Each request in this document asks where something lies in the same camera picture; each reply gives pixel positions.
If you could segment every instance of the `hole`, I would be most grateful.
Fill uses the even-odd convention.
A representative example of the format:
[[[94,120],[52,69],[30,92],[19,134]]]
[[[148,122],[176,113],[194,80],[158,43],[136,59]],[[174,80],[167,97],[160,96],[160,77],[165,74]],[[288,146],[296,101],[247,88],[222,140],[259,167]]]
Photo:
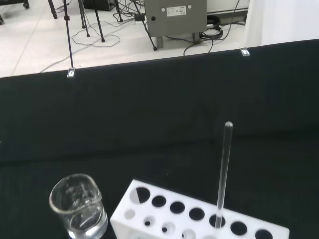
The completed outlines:
[[[200,221],[205,217],[205,212],[200,208],[193,208],[189,212],[189,217],[194,221]]]
[[[223,219],[221,220],[221,227],[223,227],[225,225],[226,221],[225,221],[225,218],[223,217]],[[212,227],[215,227],[216,225],[216,214],[214,214],[213,216],[211,216],[209,218],[209,224],[212,226]]]
[[[154,207],[160,208],[166,204],[166,198],[163,196],[156,196],[153,198],[152,204]]]
[[[273,239],[273,235],[267,230],[259,230],[255,234],[256,239]]]
[[[207,235],[207,236],[204,236],[202,239],[217,239],[217,238],[211,235]]]
[[[150,198],[150,191],[147,188],[136,188],[130,194],[130,199],[135,204],[142,204]]]
[[[161,231],[166,235],[173,234],[175,232],[175,225],[173,223],[164,223]]]
[[[184,210],[185,210],[185,206],[181,202],[174,202],[170,206],[170,211],[175,214],[180,214],[184,212]]]
[[[155,218],[154,217],[152,217],[152,216],[148,216],[148,217],[146,217],[145,219],[144,219],[144,225],[146,226],[146,227],[151,227],[151,226],[153,226],[155,224]]]
[[[191,229],[187,229],[183,231],[181,237],[183,239],[196,239],[196,233]]]
[[[124,217],[126,219],[132,219],[133,217],[135,216],[135,211],[132,210],[132,209],[127,209],[125,212],[124,212]]]
[[[242,222],[234,222],[230,226],[230,229],[233,232],[233,234],[236,234],[238,236],[242,236],[242,235],[246,234],[246,232],[247,232],[247,227]]]

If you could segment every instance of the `tripod leg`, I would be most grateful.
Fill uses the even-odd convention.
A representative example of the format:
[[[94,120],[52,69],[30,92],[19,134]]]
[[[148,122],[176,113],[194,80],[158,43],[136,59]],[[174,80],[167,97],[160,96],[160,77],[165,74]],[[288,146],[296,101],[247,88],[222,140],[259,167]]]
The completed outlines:
[[[150,38],[151,44],[153,45],[153,50],[154,50],[154,51],[157,51],[158,48],[154,45],[154,42],[153,42],[153,40],[152,40],[152,38],[151,38],[151,35],[150,35],[148,29],[146,28],[146,24],[145,24],[145,22],[144,22],[144,20],[143,20],[143,18],[142,18],[142,15],[141,15],[141,13],[140,13],[140,10],[139,10],[139,8],[138,8],[136,2],[135,2],[135,0],[132,0],[132,1],[133,1],[133,3],[134,3],[134,6],[135,6],[135,8],[136,8],[136,11],[138,12],[138,14],[140,15],[140,17],[141,17],[141,19],[142,19],[142,23],[143,23],[143,25],[144,25],[144,29],[145,29],[146,33],[148,34],[148,36],[149,36],[149,38]]]
[[[90,37],[90,34],[89,34],[89,32],[88,32],[88,26],[86,25],[86,20],[85,20],[85,14],[84,14],[84,6],[83,6],[83,2],[82,2],[82,0],[79,0],[79,7],[81,8],[81,10],[80,11],[82,11],[82,16],[83,16],[83,21],[84,21],[84,25],[85,25],[85,29],[86,29],[86,36],[87,37]]]
[[[68,34],[71,67],[73,68],[73,57],[72,57],[71,40],[70,40],[69,23],[68,23],[68,21],[70,20],[70,17],[68,16],[68,9],[66,7],[66,0],[63,0],[63,5],[64,5],[64,14],[65,14],[64,20],[66,22],[66,32]]]
[[[98,21],[98,25],[99,25],[99,29],[100,29],[100,34],[101,34],[101,41],[105,42],[104,36],[103,36],[103,32],[102,32],[102,28],[101,28],[101,23],[100,23],[100,19],[99,19],[99,14],[98,11],[95,10],[95,15],[96,15],[96,19]]]
[[[0,25],[4,24],[4,20],[2,19],[1,15],[0,15]]]
[[[118,14],[119,14],[120,22],[123,22],[123,19],[122,19],[122,17],[121,17],[121,12],[120,12],[120,7],[119,7],[119,2],[118,2],[118,0],[115,0],[115,8],[116,8],[116,11],[117,11]]]
[[[24,0],[23,6],[24,6],[24,8],[28,9],[30,7],[29,1],[28,0]]]
[[[84,29],[85,28],[84,20],[83,20],[84,14],[82,12],[82,8],[81,7],[79,7],[79,8],[80,8],[81,21],[82,21],[82,29]]]
[[[57,19],[58,16],[56,15],[56,11],[55,11],[53,2],[52,2],[52,0],[48,0],[48,1],[49,1],[49,5],[50,5],[50,8],[51,8],[51,12],[52,12],[53,17],[54,17],[54,19]]]
[[[103,36],[103,32],[102,32],[102,28],[101,28],[100,19],[99,19],[99,14],[98,14],[98,11],[96,10],[96,7],[95,7],[95,0],[91,0],[91,4],[93,6],[93,9],[94,9],[95,15],[96,15],[96,19],[98,21],[99,30],[100,30],[100,34],[101,34],[101,41],[105,42],[105,39],[104,39],[104,36]]]

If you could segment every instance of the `white wall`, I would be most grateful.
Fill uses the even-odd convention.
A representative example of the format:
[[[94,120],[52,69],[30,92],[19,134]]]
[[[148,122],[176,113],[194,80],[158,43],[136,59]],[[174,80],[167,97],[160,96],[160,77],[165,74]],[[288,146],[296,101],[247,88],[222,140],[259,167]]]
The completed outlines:
[[[233,10],[238,0],[207,0],[207,11]],[[248,7],[249,0],[240,0],[237,8]]]
[[[319,39],[319,0],[251,0],[245,46]]]

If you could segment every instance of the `test tube rack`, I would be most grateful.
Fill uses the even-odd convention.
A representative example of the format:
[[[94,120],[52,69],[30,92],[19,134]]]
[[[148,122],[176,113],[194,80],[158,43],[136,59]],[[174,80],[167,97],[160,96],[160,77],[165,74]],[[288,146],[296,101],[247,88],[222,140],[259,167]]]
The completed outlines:
[[[289,229],[133,180],[110,222],[117,239],[288,239]]]

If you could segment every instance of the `metal clip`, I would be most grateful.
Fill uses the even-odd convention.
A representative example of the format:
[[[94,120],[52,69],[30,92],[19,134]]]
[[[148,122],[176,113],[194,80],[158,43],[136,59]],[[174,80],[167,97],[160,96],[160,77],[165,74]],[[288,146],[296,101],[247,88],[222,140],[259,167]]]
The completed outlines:
[[[69,68],[67,78],[73,78],[75,75],[75,67]]]
[[[242,54],[243,56],[250,56],[250,53],[249,53],[249,51],[247,50],[246,47],[239,47],[239,49],[240,49],[241,54]]]

